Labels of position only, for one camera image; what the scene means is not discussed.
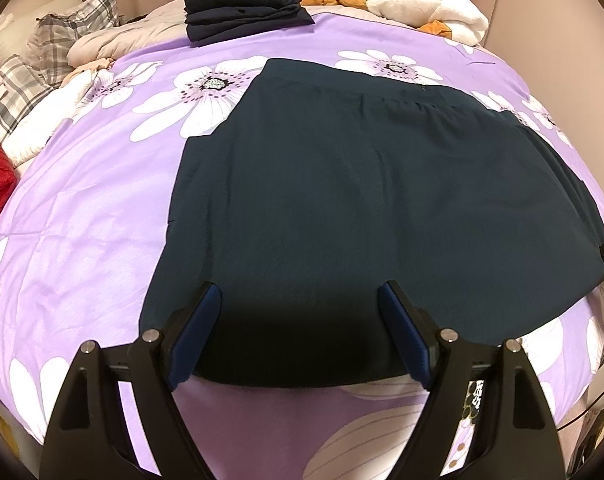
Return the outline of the plaid grey pillow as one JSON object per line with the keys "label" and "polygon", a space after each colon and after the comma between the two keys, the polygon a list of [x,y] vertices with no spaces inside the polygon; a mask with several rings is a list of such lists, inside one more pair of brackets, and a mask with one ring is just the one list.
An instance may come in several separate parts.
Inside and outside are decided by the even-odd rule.
{"label": "plaid grey pillow", "polygon": [[68,54],[81,38],[119,25],[118,0],[56,1],[0,31],[0,142],[72,72]]}

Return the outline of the white orange plush duck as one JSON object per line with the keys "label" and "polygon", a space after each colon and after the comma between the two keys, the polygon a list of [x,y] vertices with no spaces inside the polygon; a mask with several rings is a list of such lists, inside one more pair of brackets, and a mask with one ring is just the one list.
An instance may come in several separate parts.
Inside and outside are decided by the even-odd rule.
{"label": "white orange plush duck", "polygon": [[388,23],[474,47],[490,22],[471,0],[302,0],[313,14],[329,12]]}

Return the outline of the folded navy garment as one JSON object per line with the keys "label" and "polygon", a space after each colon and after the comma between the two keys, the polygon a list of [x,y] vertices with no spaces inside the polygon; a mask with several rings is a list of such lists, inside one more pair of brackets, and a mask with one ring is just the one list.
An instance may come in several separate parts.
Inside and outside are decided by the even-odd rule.
{"label": "folded navy garment", "polygon": [[184,0],[188,39],[197,47],[272,30],[310,26],[302,0]]}

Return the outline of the navy blue jacket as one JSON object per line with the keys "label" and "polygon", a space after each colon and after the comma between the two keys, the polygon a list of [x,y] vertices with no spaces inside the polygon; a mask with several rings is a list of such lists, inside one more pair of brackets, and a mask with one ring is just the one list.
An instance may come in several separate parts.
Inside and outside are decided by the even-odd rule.
{"label": "navy blue jacket", "polygon": [[186,142],[139,326],[165,328],[212,282],[221,313],[191,376],[368,382],[406,373],[377,310],[386,281],[439,326],[499,344],[602,284],[603,244],[583,181],[514,114],[273,58]]}

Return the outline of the pink beige quilt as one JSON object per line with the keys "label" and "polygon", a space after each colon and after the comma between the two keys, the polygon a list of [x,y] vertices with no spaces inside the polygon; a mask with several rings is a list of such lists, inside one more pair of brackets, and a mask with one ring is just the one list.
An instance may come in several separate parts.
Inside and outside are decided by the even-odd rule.
{"label": "pink beige quilt", "polygon": [[100,58],[117,60],[136,50],[186,37],[183,0],[173,0],[141,20],[92,32],[70,47],[68,64],[77,68]]}

